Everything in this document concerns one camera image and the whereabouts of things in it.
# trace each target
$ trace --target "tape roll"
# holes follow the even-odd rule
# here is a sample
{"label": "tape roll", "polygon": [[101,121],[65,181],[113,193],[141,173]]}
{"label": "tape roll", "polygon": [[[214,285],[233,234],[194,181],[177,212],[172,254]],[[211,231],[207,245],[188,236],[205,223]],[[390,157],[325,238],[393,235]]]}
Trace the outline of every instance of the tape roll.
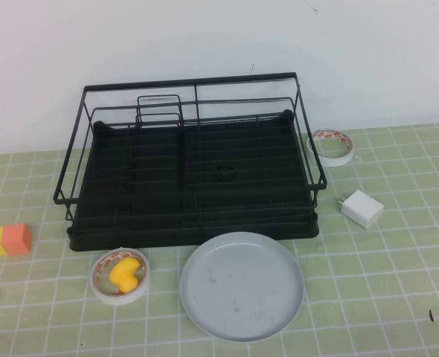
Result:
{"label": "tape roll", "polygon": [[[109,292],[109,288],[112,289],[113,285],[107,281],[109,280],[109,277],[106,271],[110,270],[116,263],[127,257],[133,257],[140,262],[140,268],[135,273],[135,276],[140,283],[135,289],[127,294],[118,290],[116,293]],[[97,259],[91,269],[89,284],[95,296],[102,302],[109,305],[126,305],[137,300],[147,291],[150,284],[150,265],[147,258],[140,251],[131,248],[115,249]]]}
{"label": "tape roll", "polygon": [[[328,158],[327,156],[319,155],[318,157],[321,160],[322,166],[336,167],[345,165],[352,159],[353,155],[355,154],[355,143],[353,142],[353,140],[349,138],[346,134],[338,130],[317,130],[312,134],[312,139],[314,140],[314,142],[318,140],[339,140],[344,143],[345,147],[347,148],[347,154],[339,158]],[[314,155],[312,144],[310,143],[309,138],[307,138],[307,149],[309,150],[310,154]]]}

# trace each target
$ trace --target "plate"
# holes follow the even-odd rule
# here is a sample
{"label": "plate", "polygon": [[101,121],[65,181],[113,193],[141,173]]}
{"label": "plate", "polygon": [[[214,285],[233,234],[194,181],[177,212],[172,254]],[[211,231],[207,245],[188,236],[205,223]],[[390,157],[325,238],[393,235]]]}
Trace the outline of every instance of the plate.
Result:
{"label": "plate", "polygon": [[279,242],[248,232],[199,246],[180,279],[185,310],[198,327],[227,341],[258,341],[281,331],[304,298],[304,277]]}

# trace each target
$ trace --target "green cutting mat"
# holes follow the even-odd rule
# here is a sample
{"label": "green cutting mat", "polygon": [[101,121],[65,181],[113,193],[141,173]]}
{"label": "green cutting mat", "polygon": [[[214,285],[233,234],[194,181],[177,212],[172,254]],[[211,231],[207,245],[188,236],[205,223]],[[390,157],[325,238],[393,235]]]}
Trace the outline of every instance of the green cutting mat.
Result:
{"label": "green cutting mat", "polygon": [[[283,241],[305,276],[301,310],[252,344],[212,338],[185,314],[178,282],[195,247],[144,250],[149,293],[117,308],[96,300],[87,276],[103,252],[70,251],[51,199],[65,152],[0,155],[0,225],[33,232],[31,253],[0,258],[0,356],[439,356],[439,125],[348,134],[356,154],[325,169],[320,235]],[[357,189],[385,205],[368,230],[336,201]]]}

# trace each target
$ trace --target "black dish rack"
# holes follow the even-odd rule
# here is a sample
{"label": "black dish rack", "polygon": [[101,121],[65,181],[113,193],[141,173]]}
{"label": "black dish rack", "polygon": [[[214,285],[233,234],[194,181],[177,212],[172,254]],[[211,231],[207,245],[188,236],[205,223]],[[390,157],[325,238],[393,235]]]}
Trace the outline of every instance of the black dish rack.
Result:
{"label": "black dish rack", "polygon": [[198,245],[315,237],[326,186],[296,73],[261,74],[85,87],[54,202],[74,251]]}

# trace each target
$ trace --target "white charger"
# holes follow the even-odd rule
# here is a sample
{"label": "white charger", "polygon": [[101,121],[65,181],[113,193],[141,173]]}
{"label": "white charger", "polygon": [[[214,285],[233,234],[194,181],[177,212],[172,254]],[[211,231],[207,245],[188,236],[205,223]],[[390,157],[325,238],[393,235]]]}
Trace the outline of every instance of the white charger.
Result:
{"label": "white charger", "polygon": [[369,228],[383,213],[385,206],[361,190],[348,199],[340,199],[342,213],[353,219],[359,225]]}

